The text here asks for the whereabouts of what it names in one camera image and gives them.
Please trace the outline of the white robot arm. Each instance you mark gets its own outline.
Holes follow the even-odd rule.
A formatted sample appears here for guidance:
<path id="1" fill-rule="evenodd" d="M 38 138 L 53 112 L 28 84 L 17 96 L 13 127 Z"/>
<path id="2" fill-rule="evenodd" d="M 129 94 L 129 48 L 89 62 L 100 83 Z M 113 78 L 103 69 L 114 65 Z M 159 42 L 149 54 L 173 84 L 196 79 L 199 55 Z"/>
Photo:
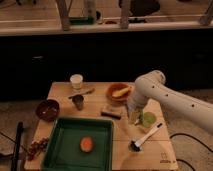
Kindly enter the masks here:
<path id="1" fill-rule="evenodd" d="M 213 104 L 167 88 L 165 82 L 166 77 L 159 70 L 137 77 L 127 98 L 128 114 L 144 108 L 148 100 L 153 99 L 183 114 L 213 135 Z"/>

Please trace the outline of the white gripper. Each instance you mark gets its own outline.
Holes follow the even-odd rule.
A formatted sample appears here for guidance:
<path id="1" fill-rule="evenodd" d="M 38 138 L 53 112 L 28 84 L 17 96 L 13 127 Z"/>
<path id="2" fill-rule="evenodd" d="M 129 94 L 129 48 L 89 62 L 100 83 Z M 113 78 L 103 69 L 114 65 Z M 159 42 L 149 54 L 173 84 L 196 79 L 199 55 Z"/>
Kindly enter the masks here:
<path id="1" fill-rule="evenodd" d="M 129 123 L 136 125 L 140 122 L 143 110 L 134 104 L 127 104 Z"/>

